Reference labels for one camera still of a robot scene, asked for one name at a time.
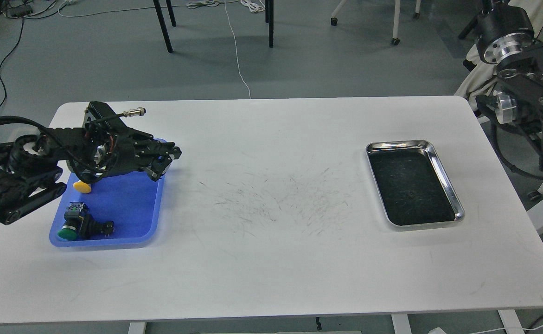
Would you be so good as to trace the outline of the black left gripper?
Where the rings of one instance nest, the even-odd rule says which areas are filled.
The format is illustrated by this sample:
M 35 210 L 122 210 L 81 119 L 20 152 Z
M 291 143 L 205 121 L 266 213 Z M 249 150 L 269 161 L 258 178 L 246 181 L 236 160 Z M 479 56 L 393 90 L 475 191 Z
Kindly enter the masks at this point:
M 106 177 L 125 175 L 134 171 L 145 173 L 157 181 L 165 175 L 172 160 L 182 152 L 174 142 L 155 139 L 149 133 L 128 126 L 95 125 L 90 162 L 97 172 L 84 168 L 84 181 L 98 181 Z

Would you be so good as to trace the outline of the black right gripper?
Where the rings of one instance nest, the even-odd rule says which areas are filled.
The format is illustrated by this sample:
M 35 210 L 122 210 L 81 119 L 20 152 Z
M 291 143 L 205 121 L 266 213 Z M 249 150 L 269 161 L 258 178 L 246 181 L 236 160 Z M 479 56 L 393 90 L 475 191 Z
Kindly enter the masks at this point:
M 534 29 L 525 9 L 508 0 L 481 0 L 481 5 L 476 47 L 483 63 L 498 64 L 533 44 Z

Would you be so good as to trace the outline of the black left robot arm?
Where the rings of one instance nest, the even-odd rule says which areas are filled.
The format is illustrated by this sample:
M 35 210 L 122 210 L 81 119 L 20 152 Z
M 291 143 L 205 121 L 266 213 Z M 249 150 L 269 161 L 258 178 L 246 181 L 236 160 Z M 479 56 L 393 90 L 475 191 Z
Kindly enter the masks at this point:
M 23 123 L 38 129 L 36 135 L 0 143 L 0 223 L 12 224 L 65 192 L 59 161 L 66 161 L 87 184 L 133 172 L 161 179 L 182 152 L 174 142 L 159 141 L 122 120 L 145 112 L 139 107 L 116 113 L 108 104 L 92 101 L 83 125 L 76 128 L 49 128 L 20 116 L 0 116 L 0 126 Z

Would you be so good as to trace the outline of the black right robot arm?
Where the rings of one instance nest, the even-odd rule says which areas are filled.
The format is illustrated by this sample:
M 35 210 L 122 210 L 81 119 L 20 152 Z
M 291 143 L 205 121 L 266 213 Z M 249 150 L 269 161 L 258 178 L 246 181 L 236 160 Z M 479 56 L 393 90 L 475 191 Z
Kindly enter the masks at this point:
M 543 172 L 543 42 L 523 8 L 506 0 L 484 0 L 477 14 L 476 47 L 486 64 L 494 66 L 498 84 L 491 96 L 476 98 L 479 111 L 492 121 L 492 145 L 498 158 L 513 173 L 542 180 L 508 161 L 500 151 L 498 128 L 528 140 Z

